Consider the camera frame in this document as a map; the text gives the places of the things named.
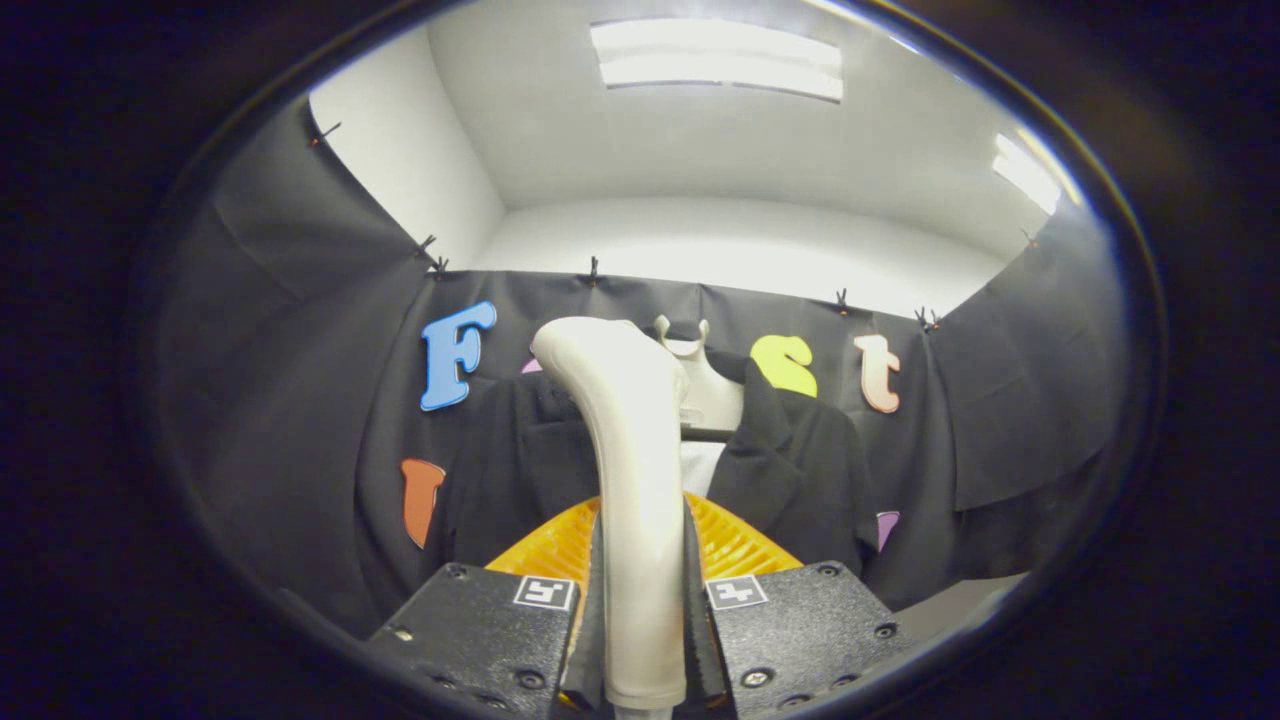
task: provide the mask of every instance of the orange plastic object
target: orange plastic object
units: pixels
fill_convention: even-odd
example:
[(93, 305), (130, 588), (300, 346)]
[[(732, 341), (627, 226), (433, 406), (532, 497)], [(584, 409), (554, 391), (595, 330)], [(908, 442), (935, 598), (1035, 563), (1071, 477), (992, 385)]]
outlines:
[(485, 569), (513, 575), (562, 578), (586, 588), (591, 566), (591, 528), (599, 511), (599, 497), (570, 507), (508, 547), (507, 552), (485, 565)]
[[(714, 502), (685, 493), (698, 528), (703, 580), (759, 575), (803, 564), (745, 520)], [(515, 575), (576, 580), (586, 587), (591, 562), (591, 528), (600, 498), (580, 502), (525, 536), (485, 568)]]
[(703, 580), (763, 575), (804, 566), (778, 543), (719, 505), (689, 493), (685, 493), (685, 500), (698, 528)]

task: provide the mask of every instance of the jacket lapel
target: jacket lapel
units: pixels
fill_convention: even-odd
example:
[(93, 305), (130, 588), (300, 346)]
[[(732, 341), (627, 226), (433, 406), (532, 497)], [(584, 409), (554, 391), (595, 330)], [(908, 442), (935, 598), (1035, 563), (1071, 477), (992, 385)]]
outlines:
[(803, 474), (783, 455), (791, 442), (791, 423), (778, 397), (781, 391), (769, 384), (753, 360), (733, 365), (718, 364), (717, 370), (742, 382), (742, 421), (716, 465), (707, 497), (768, 532), (791, 503)]

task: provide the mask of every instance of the curved white handle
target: curved white handle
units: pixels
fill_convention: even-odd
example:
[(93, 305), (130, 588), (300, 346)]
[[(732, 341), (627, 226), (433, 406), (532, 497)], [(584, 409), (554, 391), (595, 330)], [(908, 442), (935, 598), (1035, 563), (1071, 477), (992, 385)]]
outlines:
[(534, 337), (543, 370), (577, 402), (600, 471), (604, 676), (609, 702), (685, 700), (680, 363), (634, 324), (561, 318)]

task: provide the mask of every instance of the white wall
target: white wall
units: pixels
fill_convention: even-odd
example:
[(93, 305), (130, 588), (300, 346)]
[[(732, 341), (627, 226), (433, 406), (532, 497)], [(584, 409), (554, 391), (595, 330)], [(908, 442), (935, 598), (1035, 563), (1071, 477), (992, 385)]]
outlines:
[(356, 179), (433, 255), (471, 265), (506, 209), (440, 83), (426, 26), (311, 92), (316, 126)]
[(509, 213), (471, 269), (600, 273), (777, 292), (854, 307), (940, 315), (1005, 261), (969, 246), (845, 213), (755, 200), (652, 197)]

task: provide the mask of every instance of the clothes hanger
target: clothes hanger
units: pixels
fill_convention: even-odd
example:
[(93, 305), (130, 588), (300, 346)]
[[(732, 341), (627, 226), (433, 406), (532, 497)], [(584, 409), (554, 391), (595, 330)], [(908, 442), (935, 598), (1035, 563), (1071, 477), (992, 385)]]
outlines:
[(681, 341), (667, 337), (671, 320), (658, 315), (653, 322), (658, 343), (680, 360), (689, 375), (689, 393), (680, 405), (680, 437), (728, 442), (742, 421), (742, 386), (717, 373), (707, 361), (707, 336), (710, 323), (698, 323), (699, 340)]

